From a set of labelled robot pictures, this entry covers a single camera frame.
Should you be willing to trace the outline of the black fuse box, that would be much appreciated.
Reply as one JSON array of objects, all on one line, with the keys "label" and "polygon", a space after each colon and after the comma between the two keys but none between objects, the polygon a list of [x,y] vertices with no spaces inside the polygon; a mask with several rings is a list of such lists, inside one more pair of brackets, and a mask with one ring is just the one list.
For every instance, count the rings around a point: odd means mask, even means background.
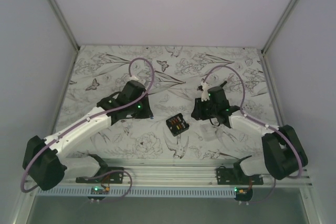
[{"label": "black fuse box", "polygon": [[166,125],[173,136],[178,136],[187,131],[190,125],[184,120],[182,113],[179,113],[166,120]]}]

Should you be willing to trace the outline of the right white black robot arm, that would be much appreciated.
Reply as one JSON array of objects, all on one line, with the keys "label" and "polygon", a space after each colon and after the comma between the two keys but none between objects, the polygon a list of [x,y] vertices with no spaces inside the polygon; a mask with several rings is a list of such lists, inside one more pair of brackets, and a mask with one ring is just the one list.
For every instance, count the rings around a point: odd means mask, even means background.
[{"label": "right white black robot arm", "polygon": [[198,121],[216,119],[220,125],[261,141],[260,155],[247,156],[236,162],[238,168],[233,170],[236,183],[245,184],[251,176],[262,174],[269,174],[276,180],[301,176],[308,158],[292,126],[270,125],[244,113],[241,107],[229,104],[220,86],[198,89],[202,94],[195,99],[192,118]]}]

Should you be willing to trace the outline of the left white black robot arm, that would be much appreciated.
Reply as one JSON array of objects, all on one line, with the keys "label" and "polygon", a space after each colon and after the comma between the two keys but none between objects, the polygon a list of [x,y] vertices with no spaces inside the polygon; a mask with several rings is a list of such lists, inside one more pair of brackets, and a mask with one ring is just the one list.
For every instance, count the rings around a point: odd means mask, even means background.
[{"label": "left white black robot arm", "polygon": [[95,183],[107,177],[102,159],[93,154],[84,158],[69,155],[84,140],[127,117],[148,119],[149,89],[138,81],[126,83],[122,91],[101,99],[85,116],[69,127],[45,138],[32,137],[25,150],[21,190],[28,193],[25,181],[30,177],[42,190],[50,190],[66,179],[90,178]]}]

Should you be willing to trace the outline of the silver open-end wrench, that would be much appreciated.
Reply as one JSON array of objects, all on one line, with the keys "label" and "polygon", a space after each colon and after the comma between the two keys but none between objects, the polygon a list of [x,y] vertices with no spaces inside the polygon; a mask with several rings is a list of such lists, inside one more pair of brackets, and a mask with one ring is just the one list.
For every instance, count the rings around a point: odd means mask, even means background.
[{"label": "silver open-end wrench", "polygon": [[[147,65],[148,70],[149,70],[149,79],[151,80],[152,79],[152,71],[151,71],[151,69],[153,68],[155,70],[155,67],[154,67],[153,60],[151,58],[149,58],[148,61],[151,64],[151,67],[149,65]],[[156,75],[156,73],[154,74],[154,83],[153,83],[153,86],[154,87],[159,87],[160,86],[160,80],[159,80],[158,76]]]}]

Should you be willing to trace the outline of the right green controller board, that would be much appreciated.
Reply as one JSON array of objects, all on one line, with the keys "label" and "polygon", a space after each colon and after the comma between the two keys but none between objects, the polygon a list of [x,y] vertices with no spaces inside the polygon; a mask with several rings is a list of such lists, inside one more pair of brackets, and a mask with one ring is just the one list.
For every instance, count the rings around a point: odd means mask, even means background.
[{"label": "right green controller board", "polygon": [[252,188],[234,188],[235,192],[235,200],[241,204],[246,203],[247,205],[251,201],[253,197],[253,189]]}]

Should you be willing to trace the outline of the green controller board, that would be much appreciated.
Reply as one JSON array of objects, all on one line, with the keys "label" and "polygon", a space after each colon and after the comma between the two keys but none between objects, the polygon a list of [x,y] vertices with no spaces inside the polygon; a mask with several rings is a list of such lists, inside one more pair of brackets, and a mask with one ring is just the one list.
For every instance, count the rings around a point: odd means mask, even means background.
[{"label": "green controller board", "polygon": [[93,186],[90,189],[90,195],[88,199],[91,203],[99,203],[104,200],[109,195],[109,188],[108,187],[101,187],[101,186]]},{"label": "green controller board", "polygon": [[252,188],[234,188],[235,192],[235,200],[241,204],[246,203],[247,205],[251,201],[253,197],[253,189]]}]

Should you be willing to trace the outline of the left green controller board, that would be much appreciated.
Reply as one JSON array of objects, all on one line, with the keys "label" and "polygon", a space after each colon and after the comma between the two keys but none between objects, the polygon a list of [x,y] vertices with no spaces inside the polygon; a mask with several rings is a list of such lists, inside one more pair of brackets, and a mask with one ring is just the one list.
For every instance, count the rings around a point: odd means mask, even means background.
[{"label": "left green controller board", "polygon": [[88,199],[91,203],[99,203],[104,200],[109,195],[109,188],[108,187],[101,187],[101,186],[93,186],[90,189],[90,195]]}]

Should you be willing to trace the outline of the aluminium mounting rail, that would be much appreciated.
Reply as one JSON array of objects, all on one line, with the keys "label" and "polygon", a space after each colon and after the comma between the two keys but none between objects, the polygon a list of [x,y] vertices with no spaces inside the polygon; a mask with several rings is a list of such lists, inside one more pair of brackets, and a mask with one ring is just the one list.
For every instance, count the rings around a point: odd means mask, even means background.
[{"label": "aluminium mounting rail", "polygon": [[[233,159],[103,159],[109,167],[123,167],[132,176],[135,185],[155,186],[200,186],[217,185],[219,167],[233,168]],[[253,179],[253,187],[271,187],[274,179],[269,174],[261,173],[258,178],[263,184],[257,184]],[[311,179],[306,169],[299,179],[284,178],[278,180],[279,188],[312,187]]]}]

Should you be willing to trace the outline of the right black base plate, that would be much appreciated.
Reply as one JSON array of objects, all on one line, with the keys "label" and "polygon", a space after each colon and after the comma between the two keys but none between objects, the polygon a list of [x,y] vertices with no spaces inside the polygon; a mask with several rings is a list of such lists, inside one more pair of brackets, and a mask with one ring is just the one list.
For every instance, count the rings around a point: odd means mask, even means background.
[{"label": "right black base plate", "polygon": [[263,185],[264,181],[259,175],[247,176],[243,172],[220,166],[216,169],[216,179],[218,185]]}]

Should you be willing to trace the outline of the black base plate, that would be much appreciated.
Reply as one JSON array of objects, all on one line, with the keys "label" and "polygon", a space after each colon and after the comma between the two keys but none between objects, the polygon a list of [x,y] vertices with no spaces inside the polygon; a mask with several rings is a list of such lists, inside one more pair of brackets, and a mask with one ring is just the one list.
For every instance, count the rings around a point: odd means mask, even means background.
[{"label": "black base plate", "polygon": [[107,167],[101,168],[91,178],[76,178],[76,183],[80,184],[122,184],[123,182],[123,167]]},{"label": "black base plate", "polygon": [[216,179],[218,185],[263,185],[264,181],[259,175],[247,176],[243,172],[220,166],[216,169]]}]

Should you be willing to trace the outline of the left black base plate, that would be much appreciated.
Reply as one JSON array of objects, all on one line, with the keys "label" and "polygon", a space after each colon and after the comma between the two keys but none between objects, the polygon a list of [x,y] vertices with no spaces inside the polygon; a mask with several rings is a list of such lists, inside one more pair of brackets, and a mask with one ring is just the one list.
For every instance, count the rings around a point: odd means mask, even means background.
[{"label": "left black base plate", "polygon": [[80,184],[122,184],[123,182],[123,167],[107,167],[101,168],[91,178],[76,178],[76,183]]}]

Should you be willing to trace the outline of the left aluminium frame post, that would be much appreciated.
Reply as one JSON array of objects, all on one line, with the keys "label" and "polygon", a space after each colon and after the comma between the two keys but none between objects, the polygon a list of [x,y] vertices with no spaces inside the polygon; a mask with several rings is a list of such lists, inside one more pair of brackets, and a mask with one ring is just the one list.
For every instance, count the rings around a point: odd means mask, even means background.
[{"label": "left aluminium frame post", "polygon": [[47,0],[52,11],[54,12],[56,18],[58,19],[64,33],[66,34],[68,40],[70,41],[72,47],[76,50],[76,52],[79,51],[80,46],[78,45],[78,43],[76,42],[76,39],[70,29],[70,26],[68,25],[68,22],[66,21],[58,3],[56,0]]}]

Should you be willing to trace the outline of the aluminium frame post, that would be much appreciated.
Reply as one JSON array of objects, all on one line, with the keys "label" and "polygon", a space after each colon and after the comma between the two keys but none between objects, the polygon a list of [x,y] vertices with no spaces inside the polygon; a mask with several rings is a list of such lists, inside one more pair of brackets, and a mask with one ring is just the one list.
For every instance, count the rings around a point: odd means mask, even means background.
[{"label": "aluminium frame post", "polygon": [[58,19],[64,33],[66,34],[68,40],[70,41],[72,47],[76,50],[76,52],[79,51],[80,46],[78,45],[78,43],[76,42],[76,39],[70,29],[70,26],[68,25],[68,22],[66,21],[58,3],[56,0],[47,0],[52,11],[54,12],[56,18]]},{"label": "aluminium frame post", "polygon": [[274,27],[273,31],[271,32],[269,38],[267,39],[264,47],[261,50],[261,54],[265,55],[267,51],[270,49],[272,44],[274,43],[275,39],[277,38],[278,34],[280,33],[281,29],[287,22],[288,18],[290,17],[291,13],[293,12],[294,8],[297,6],[299,0],[290,0],[287,4],[285,10],[281,14],[276,26]]}]

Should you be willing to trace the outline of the right aluminium frame post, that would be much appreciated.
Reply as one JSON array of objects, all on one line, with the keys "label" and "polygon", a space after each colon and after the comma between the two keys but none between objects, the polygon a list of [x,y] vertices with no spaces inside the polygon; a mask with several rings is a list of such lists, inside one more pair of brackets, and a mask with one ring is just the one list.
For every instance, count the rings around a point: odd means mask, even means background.
[{"label": "right aluminium frame post", "polygon": [[275,39],[277,38],[278,34],[280,33],[281,29],[287,22],[288,18],[290,17],[291,13],[293,12],[294,8],[297,6],[299,0],[290,0],[287,4],[285,10],[281,14],[276,26],[274,27],[273,31],[271,32],[269,38],[267,39],[264,47],[261,50],[261,54],[265,55],[267,51],[270,49],[272,44],[274,43]]}]

